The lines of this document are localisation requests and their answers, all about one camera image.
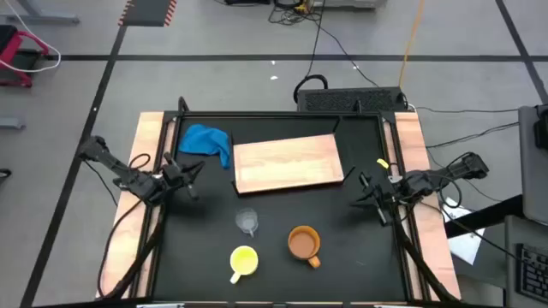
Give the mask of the black hazard-striped mat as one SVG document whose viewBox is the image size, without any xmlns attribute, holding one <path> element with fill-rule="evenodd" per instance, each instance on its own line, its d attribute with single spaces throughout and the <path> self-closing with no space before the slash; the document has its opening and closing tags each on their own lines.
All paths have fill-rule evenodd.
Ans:
<svg viewBox="0 0 548 308">
<path fill-rule="evenodd" d="M 176 0 L 127 0 L 118 25 L 167 27 L 172 22 L 176 5 Z"/>
</svg>

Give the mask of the black metal table frame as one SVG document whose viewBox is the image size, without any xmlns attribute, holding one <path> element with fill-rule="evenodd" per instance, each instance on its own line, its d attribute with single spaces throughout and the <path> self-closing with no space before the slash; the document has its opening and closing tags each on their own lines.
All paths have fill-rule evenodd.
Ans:
<svg viewBox="0 0 548 308">
<path fill-rule="evenodd" d="M 132 144 L 131 157 L 141 153 L 152 156 L 152 161 L 145 168 L 151 169 L 161 163 L 158 151 L 172 149 L 179 138 L 178 111 L 147 111 L 139 115 Z M 252 120 L 289 121 L 328 119 L 335 122 L 339 116 L 350 118 L 351 113 L 300 113 L 289 111 L 185 111 L 185 120 Z M 385 155 L 398 163 L 398 169 L 426 169 L 430 166 L 419 116 L 411 112 L 379 111 L 358 114 L 359 118 L 377 116 L 383 125 Z M 442 215 L 435 211 L 439 209 L 436 195 L 425 198 L 421 207 L 415 207 L 413 220 L 405 221 L 404 228 L 411 233 L 412 241 L 419 246 L 421 256 L 429 265 L 440 283 L 456 298 L 462 297 L 456 279 L 456 271 L 450 256 L 449 242 L 444 229 Z M 143 205 L 130 219 L 128 239 L 134 242 L 136 249 L 144 245 L 144 236 L 151 236 L 157 220 L 163 215 L 161 210 L 147 210 Z M 158 266 L 161 249 L 153 250 L 140 271 L 140 277 L 132 287 L 131 294 L 151 295 L 155 292 L 158 280 Z"/>
</svg>

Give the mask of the yellow cup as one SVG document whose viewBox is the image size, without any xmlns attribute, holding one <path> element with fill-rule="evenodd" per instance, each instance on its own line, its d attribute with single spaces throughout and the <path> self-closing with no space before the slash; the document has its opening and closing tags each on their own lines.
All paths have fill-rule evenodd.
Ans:
<svg viewBox="0 0 548 308">
<path fill-rule="evenodd" d="M 251 246 L 238 246 L 231 253 L 229 264 L 233 270 L 230 283 L 236 284 L 242 276 L 256 271 L 259 265 L 258 253 Z"/>
</svg>

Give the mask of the blue cloth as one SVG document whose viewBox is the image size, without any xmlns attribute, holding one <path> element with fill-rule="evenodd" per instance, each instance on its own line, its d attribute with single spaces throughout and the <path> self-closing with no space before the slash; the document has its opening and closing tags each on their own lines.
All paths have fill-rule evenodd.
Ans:
<svg viewBox="0 0 548 308">
<path fill-rule="evenodd" d="M 193 124 L 179 142 L 178 151 L 187 154 L 219 156 L 224 169 L 230 167 L 229 135 L 217 128 Z"/>
</svg>

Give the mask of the white paper sheet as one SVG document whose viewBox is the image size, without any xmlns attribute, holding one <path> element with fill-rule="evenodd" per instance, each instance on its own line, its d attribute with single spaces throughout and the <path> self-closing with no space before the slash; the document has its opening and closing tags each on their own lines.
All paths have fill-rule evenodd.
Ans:
<svg viewBox="0 0 548 308">
<path fill-rule="evenodd" d="M 453 219 L 465 216 L 471 213 L 471 210 L 457 206 L 457 202 L 450 197 L 447 197 L 443 205 L 443 216 L 445 222 L 450 222 Z M 479 251 L 482 239 L 473 233 L 465 233 L 449 239 L 451 253 L 460 258 L 462 261 L 473 265 L 476 255 Z"/>
</svg>

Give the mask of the orange mug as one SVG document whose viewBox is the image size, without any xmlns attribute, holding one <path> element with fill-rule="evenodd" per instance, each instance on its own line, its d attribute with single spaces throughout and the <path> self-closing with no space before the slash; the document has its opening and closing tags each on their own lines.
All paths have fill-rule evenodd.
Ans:
<svg viewBox="0 0 548 308">
<path fill-rule="evenodd" d="M 310 226 L 297 226 L 289 233 L 288 248 L 292 256 L 307 261 L 315 269 L 321 265 L 318 257 L 320 247 L 319 233 Z"/>
</svg>

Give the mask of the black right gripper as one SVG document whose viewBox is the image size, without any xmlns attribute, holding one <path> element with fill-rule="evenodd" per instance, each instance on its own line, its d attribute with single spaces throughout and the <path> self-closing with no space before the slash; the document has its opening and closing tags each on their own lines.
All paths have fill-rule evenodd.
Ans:
<svg viewBox="0 0 548 308">
<path fill-rule="evenodd" d="M 352 201 L 350 206 L 376 207 L 381 225 L 386 226 L 388 221 L 384 214 L 384 203 L 395 203 L 398 200 L 399 195 L 396 186 L 388 178 L 379 178 L 369 180 L 368 189 L 368 194 Z"/>
</svg>

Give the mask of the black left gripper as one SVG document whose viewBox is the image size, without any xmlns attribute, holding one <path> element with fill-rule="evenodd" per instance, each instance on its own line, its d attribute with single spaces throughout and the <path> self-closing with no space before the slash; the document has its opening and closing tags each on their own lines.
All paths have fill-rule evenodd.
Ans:
<svg viewBox="0 0 548 308">
<path fill-rule="evenodd" d="M 184 187 L 188 196 L 192 200 L 198 200 L 199 194 L 194 186 L 194 181 L 190 178 L 196 178 L 199 172 L 205 166 L 204 161 L 192 163 L 190 165 L 179 165 L 169 152 L 163 154 L 166 164 L 162 165 L 161 175 L 166 192 L 173 192 Z"/>
</svg>

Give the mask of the small clear plastic cup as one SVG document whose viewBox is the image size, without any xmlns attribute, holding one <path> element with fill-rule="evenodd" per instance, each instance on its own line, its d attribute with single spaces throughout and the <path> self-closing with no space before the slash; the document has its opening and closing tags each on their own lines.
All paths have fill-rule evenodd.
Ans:
<svg viewBox="0 0 548 308">
<path fill-rule="evenodd" d="M 258 214 L 251 208 L 239 210 L 235 216 L 235 223 L 243 233 L 253 238 L 259 226 Z"/>
</svg>

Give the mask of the red and black cart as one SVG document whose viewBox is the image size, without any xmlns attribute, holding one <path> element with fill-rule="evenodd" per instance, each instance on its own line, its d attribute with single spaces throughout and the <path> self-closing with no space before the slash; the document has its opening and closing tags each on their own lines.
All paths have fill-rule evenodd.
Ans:
<svg viewBox="0 0 548 308">
<path fill-rule="evenodd" d="M 24 39 L 33 40 L 39 49 L 22 49 Z M 0 25 L 0 86 L 30 88 L 33 85 L 31 70 L 49 53 L 49 48 L 32 34 L 12 25 Z"/>
</svg>

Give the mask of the black keyboard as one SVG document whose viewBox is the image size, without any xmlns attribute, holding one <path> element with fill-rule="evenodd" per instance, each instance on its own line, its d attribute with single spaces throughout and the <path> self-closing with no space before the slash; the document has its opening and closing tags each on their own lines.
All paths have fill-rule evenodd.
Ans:
<svg viewBox="0 0 548 308">
<path fill-rule="evenodd" d="M 516 245 L 516 292 L 548 305 L 548 249 Z"/>
</svg>

